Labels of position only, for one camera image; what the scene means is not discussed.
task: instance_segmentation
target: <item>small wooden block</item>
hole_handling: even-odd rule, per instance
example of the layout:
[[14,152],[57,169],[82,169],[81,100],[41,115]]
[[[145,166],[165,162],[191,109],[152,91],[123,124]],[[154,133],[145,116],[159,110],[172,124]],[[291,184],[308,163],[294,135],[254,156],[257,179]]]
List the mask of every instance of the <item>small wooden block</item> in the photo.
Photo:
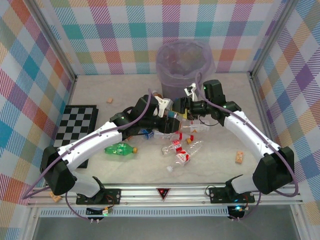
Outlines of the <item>small wooden block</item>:
[[49,192],[49,195],[50,195],[50,197],[52,198],[52,200],[53,200],[55,203],[61,201],[61,199],[62,199],[61,196],[56,196],[56,195],[54,195],[54,193],[53,193],[52,191]]
[[132,137],[133,137],[133,136],[128,136],[125,141],[126,141],[126,142],[129,142],[130,139],[132,139]]
[[235,156],[235,162],[237,164],[242,164],[242,160],[244,158],[244,152],[243,151],[237,151]]
[[114,99],[113,99],[112,97],[109,97],[106,102],[107,102],[107,104],[111,104],[111,103],[113,102],[113,100],[114,100]]

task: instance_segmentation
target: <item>purple trash bin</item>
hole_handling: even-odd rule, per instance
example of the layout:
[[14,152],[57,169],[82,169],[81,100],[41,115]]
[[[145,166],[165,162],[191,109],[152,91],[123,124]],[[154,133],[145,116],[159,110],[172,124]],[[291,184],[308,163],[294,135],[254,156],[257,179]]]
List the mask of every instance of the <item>purple trash bin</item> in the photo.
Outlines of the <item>purple trash bin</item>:
[[202,73],[200,86],[215,71],[215,62],[208,43],[179,40],[159,48],[156,55],[156,73],[164,98],[174,101],[186,97],[184,89],[195,82],[198,71]]

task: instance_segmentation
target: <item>red bottle label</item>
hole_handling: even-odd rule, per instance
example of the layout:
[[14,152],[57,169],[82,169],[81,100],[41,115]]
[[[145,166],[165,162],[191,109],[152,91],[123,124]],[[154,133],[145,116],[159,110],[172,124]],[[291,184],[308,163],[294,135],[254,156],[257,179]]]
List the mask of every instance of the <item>red bottle label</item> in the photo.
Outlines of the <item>red bottle label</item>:
[[175,148],[175,151],[179,153],[182,150],[181,142],[179,140],[173,140],[172,143]]
[[185,150],[182,150],[176,156],[179,158],[180,162],[178,163],[181,165],[185,165],[190,160],[190,155]]

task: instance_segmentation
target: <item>clear plastic bottle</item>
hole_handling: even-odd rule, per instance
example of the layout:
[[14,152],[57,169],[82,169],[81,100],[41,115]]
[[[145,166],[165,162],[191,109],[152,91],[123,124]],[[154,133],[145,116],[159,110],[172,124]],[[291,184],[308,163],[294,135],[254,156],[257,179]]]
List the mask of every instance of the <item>clear plastic bottle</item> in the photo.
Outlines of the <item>clear plastic bottle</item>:
[[186,163],[190,161],[203,146],[202,140],[196,140],[190,144],[186,149],[182,149],[177,155],[175,155],[175,162],[172,165],[166,167],[167,171],[172,173],[176,168],[183,167]]
[[182,133],[202,133],[210,130],[208,120],[203,120],[205,124],[201,123],[200,120],[186,120],[181,123],[180,132]]
[[182,132],[174,132],[174,133],[162,133],[162,132],[159,132],[157,130],[154,130],[153,131],[153,137],[155,139],[168,139],[170,141],[173,141],[173,140],[180,140],[180,141],[184,141],[184,140],[187,140],[187,139],[191,139],[191,141],[194,140],[194,136],[193,135],[190,135],[190,134],[187,134],[187,133],[182,133]]
[[186,141],[173,140],[169,146],[165,145],[161,148],[162,155],[167,157],[172,154],[180,153],[183,149],[184,142],[190,144],[192,143],[192,140],[190,138],[188,138]]

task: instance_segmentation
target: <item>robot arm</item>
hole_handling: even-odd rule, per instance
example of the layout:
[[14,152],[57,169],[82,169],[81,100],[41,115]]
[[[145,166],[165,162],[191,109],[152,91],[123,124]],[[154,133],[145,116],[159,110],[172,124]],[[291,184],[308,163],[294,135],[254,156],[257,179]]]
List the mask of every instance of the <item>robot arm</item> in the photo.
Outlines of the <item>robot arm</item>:
[[[221,111],[218,108],[207,104],[206,101],[193,101],[191,97],[184,97],[174,101],[173,111],[184,113],[188,110],[188,117],[191,119],[211,115],[222,126],[234,133],[239,140],[251,151],[258,165],[253,174],[236,176],[225,183],[225,192],[232,201],[237,199],[240,194],[245,192],[260,191],[269,194],[278,188],[292,182],[292,176],[281,161],[279,156],[273,151],[284,157],[288,165],[294,170],[294,153],[289,147],[281,148],[278,144],[268,139],[257,127],[247,118],[242,109],[233,101],[226,101],[222,90],[222,85],[218,80],[209,80],[203,83],[205,97],[213,104],[225,108],[233,114]],[[245,120],[241,122],[235,115]],[[267,143],[263,142],[249,126],[253,126]]]
[[44,175],[53,194],[61,195],[66,192],[75,192],[85,195],[95,204],[99,204],[105,196],[104,186],[94,176],[75,172],[81,163],[96,152],[119,143],[130,136],[137,135],[141,128],[158,129],[162,133],[172,133],[179,130],[180,121],[165,115],[166,110],[171,108],[173,102],[166,98],[151,97],[146,113],[139,121],[130,127],[106,132],[106,130],[121,127],[136,120],[146,108],[147,99],[148,95],[141,97],[135,106],[115,114],[110,118],[110,121],[76,142],[61,146],[58,149],[49,146],[44,150],[40,167],[41,172],[56,158],[61,157]]

